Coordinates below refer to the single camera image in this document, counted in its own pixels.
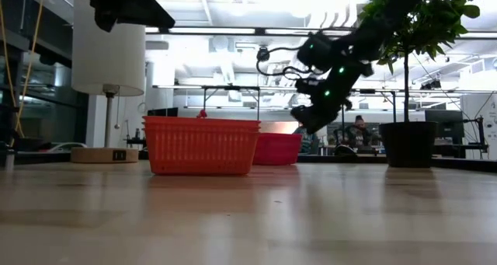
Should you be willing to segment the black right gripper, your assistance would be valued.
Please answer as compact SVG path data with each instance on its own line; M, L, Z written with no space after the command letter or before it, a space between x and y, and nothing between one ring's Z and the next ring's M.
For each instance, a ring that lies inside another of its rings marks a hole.
M290 111L290 114L309 134L313 134L336 120L339 111L340 103L324 103L297 106Z

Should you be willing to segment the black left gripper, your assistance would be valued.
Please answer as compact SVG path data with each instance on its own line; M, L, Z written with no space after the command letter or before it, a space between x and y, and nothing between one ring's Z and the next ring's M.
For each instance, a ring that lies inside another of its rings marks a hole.
M110 32L116 24L121 9L128 0L89 0L94 8L96 25ZM156 0L135 0L137 8L132 16L146 26L174 26L176 21L163 9Z

